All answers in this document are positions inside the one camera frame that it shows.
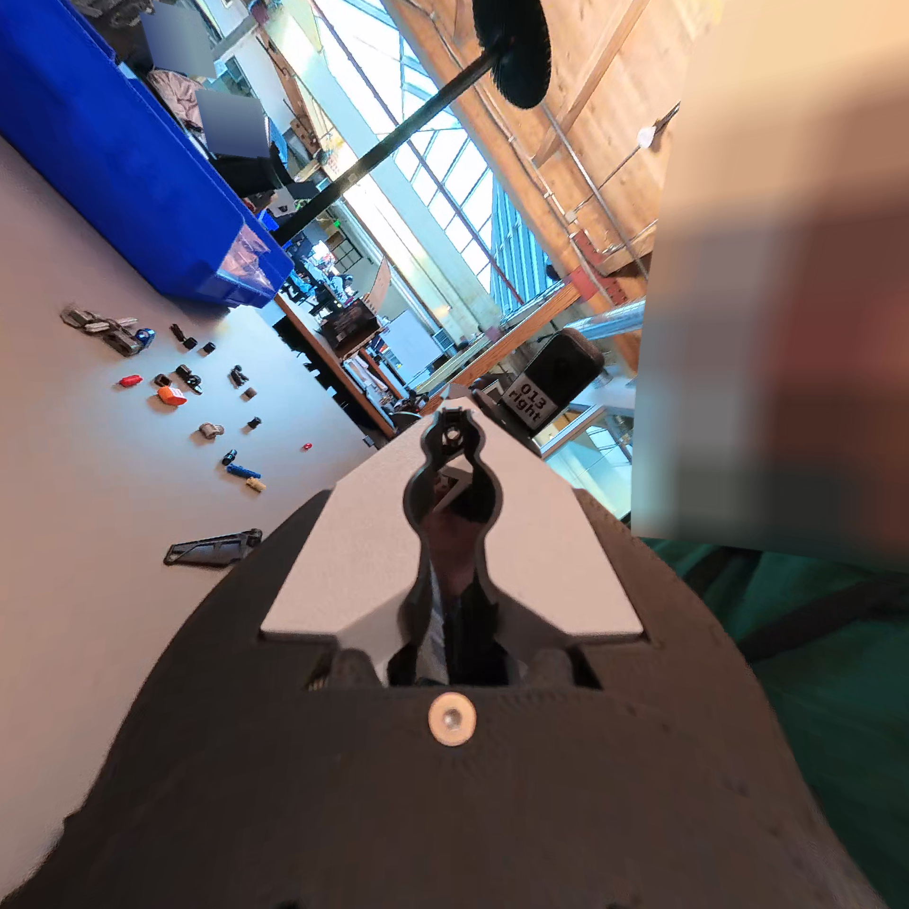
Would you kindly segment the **wooden desk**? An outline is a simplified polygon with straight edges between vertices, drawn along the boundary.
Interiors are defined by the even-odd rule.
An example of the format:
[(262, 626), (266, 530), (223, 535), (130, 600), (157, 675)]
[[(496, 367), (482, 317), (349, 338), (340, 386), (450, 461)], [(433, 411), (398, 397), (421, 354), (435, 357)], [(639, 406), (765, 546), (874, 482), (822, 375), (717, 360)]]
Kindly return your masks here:
[(303, 339), (303, 352), (310, 362), (316, 364), (316, 371), (323, 376), (324, 386), (335, 389), (340, 399), (354, 404), (364, 415), (370, 426), (386, 440), (397, 435), (392, 420), (381, 406), (374, 403), (355, 377), (351, 376), (342, 360), (328, 344), (324, 335), (318, 331), (308, 312), (290, 302), (283, 294), (275, 296), (275, 302), (284, 314), (284, 318), (293, 326), (294, 331)]

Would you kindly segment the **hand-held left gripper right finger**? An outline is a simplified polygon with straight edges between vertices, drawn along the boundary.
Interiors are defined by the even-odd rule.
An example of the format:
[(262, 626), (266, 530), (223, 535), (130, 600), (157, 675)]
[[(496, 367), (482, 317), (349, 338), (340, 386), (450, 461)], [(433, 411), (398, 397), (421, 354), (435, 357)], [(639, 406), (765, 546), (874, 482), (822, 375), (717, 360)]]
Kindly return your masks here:
[(525, 667), (542, 651), (641, 642), (642, 621), (574, 488), (479, 409), (465, 414), (494, 486), (481, 575), (497, 642)]

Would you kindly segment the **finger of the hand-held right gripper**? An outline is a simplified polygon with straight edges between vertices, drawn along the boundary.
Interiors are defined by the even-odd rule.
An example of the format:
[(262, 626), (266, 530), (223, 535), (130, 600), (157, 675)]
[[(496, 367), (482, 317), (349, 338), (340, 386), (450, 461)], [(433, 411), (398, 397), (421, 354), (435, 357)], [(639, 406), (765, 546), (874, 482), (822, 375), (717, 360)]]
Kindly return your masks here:
[(454, 458), (441, 466), (433, 481), (433, 513), (451, 508), (472, 486), (472, 466), (466, 458)]

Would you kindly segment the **blue plastic bin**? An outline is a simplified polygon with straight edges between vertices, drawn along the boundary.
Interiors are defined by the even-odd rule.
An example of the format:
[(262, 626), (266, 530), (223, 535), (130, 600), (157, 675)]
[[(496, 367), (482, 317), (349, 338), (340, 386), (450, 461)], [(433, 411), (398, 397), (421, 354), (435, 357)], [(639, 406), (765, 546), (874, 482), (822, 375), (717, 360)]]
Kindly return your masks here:
[[(68, 2), (1, 4), (1, 131), (161, 294), (265, 306), (290, 257)], [(273, 296), (217, 273), (246, 223)]]

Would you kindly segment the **black lego wing panel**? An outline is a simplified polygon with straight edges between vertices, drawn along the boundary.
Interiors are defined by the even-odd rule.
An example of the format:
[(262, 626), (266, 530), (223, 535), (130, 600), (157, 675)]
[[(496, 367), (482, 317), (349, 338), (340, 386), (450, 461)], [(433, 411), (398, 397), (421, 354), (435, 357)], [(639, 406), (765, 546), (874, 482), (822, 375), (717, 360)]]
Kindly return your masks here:
[(243, 561), (264, 539), (258, 528), (172, 544), (163, 564), (178, 564), (221, 569)]

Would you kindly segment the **person's green shirt torso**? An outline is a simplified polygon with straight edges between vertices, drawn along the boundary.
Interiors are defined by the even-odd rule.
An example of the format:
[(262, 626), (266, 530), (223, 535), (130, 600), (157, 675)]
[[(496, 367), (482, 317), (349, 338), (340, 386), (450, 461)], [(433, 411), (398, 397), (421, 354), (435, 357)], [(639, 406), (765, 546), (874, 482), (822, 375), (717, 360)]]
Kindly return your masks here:
[(642, 542), (738, 645), (835, 834), (883, 901), (907, 907), (907, 574)]

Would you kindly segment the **clear plastic bags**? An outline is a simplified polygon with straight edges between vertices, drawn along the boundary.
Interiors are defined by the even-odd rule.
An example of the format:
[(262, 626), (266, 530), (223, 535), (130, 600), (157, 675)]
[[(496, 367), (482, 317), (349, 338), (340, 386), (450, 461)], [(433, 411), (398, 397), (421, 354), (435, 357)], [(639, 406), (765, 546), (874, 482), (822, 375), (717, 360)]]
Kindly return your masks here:
[(244, 223), (228, 251), (224, 255), (217, 273), (241, 285), (271, 296), (276, 288), (262, 266), (261, 257), (268, 252), (267, 244), (257, 233)]

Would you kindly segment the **black pole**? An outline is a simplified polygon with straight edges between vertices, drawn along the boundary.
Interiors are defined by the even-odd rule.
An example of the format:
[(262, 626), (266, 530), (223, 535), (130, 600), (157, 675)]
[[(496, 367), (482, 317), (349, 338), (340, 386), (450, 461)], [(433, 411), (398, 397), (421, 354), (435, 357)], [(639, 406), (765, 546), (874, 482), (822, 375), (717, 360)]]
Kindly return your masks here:
[(481, 54), (286, 223), (272, 231), (279, 245), (301, 233), (330, 205), (391, 158), (413, 135), (490, 74), (499, 94), (521, 110), (538, 107), (551, 82), (548, 24), (539, 1), (473, 1), (472, 23)]

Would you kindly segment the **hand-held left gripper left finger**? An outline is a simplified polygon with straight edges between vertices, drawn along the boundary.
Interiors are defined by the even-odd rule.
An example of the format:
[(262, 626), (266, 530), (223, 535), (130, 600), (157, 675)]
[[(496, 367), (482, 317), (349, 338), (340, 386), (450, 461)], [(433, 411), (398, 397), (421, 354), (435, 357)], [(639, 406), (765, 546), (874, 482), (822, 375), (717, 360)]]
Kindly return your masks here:
[(442, 411), (339, 481), (262, 621), (267, 642), (357, 650), (380, 680), (447, 683), (442, 607), (426, 541), (445, 462)]

